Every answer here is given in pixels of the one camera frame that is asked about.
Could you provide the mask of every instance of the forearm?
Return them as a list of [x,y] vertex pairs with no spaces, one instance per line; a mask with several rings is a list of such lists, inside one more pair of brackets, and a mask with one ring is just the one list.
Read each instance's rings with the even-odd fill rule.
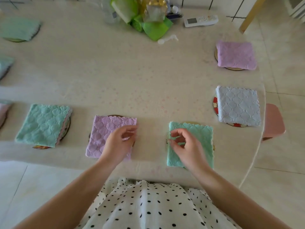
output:
[[200,170],[195,176],[216,207],[230,216],[240,227],[290,228],[213,170]]
[[14,229],[72,229],[98,195],[113,167],[99,160]]

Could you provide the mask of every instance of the polka dot shirt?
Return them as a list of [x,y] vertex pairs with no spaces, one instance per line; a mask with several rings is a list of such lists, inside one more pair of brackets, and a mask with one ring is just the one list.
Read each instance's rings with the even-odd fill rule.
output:
[[76,228],[240,228],[202,190],[125,178],[107,182]]

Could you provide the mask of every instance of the pink chair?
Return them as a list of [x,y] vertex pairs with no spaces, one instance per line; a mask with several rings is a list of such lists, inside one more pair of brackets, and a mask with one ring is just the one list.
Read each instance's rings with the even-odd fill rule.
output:
[[263,141],[285,133],[283,117],[274,104],[266,104],[265,129]]

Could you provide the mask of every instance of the remote control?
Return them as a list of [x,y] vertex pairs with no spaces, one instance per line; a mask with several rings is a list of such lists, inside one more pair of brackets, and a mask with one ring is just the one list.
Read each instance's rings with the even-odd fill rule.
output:
[[210,26],[210,25],[214,25],[217,22],[218,22],[217,15],[208,15],[208,16],[202,16],[202,17],[198,17],[198,18],[184,19],[185,27]]

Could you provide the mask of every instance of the remote display screen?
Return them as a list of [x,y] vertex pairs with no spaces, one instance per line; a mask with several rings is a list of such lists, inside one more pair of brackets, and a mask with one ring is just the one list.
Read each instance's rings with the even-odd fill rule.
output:
[[193,24],[193,23],[197,23],[196,18],[190,18],[190,19],[188,19],[188,24]]

